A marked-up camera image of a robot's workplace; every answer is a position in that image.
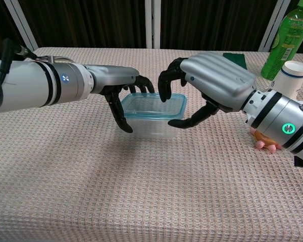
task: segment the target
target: white cup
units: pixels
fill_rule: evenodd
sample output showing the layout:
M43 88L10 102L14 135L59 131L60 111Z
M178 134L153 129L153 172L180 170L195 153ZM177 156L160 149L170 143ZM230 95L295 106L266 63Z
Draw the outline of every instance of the white cup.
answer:
M296 100L303 84L303 63L289 60L284 63L271 83L271 88L284 96Z

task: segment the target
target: robotic arm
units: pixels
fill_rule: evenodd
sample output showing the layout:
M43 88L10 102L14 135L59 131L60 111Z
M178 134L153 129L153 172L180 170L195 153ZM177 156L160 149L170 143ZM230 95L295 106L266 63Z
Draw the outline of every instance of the robotic arm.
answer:
M201 92L206 105L191 118L171 120L169 125L190 128L223 112L242 111L246 123L273 139L295 155L295 165L303 166L303 102L289 99L274 90L256 89L254 74L211 52L174 60L161 72L158 89L161 100L171 98L171 81L181 80Z
M51 56L42 62L37 61L40 57L13 42L5 47L0 60L0 112L79 101L96 93L106 98L118 126L132 133L119 93L122 89L136 92L135 86L141 92L155 92L150 80L134 68L56 63ZM11 57L6 60L9 48L35 61L12 61Z

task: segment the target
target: green led light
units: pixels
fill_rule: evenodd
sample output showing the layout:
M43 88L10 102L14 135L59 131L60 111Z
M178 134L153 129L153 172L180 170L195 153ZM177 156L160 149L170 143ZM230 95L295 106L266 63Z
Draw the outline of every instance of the green led light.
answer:
M291 135L295 132L295 125L291 123L286 123L283 125L282 131L287 135Z

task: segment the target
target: plastic container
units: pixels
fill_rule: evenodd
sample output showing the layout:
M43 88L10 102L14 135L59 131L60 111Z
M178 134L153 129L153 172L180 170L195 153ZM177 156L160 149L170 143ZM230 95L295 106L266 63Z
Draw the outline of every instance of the plastic container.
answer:
M171 119L183 119L187 99L182 94L172 94L165 103L158 93L131 93L121 104L128 124L133 133L145 138L173 138L179 129L167 122Z

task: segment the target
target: textured tablecloth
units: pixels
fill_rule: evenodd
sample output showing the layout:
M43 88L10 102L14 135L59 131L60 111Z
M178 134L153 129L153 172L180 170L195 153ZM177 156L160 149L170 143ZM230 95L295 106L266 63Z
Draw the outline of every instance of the textured tablecloth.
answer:
M173 59L198 52L36 51L134 67L156 88ZM267 53L244 54L259 76ZM295 59L303 62L303 54ZM268 84L257 78L260 89ZM188 98L185 117L205 104L191 85L172 86ZM303 241L303 168L286 150L255 149L245 120L241 112L220 111L160 140L120 132L100 95L2 113L0 240Z

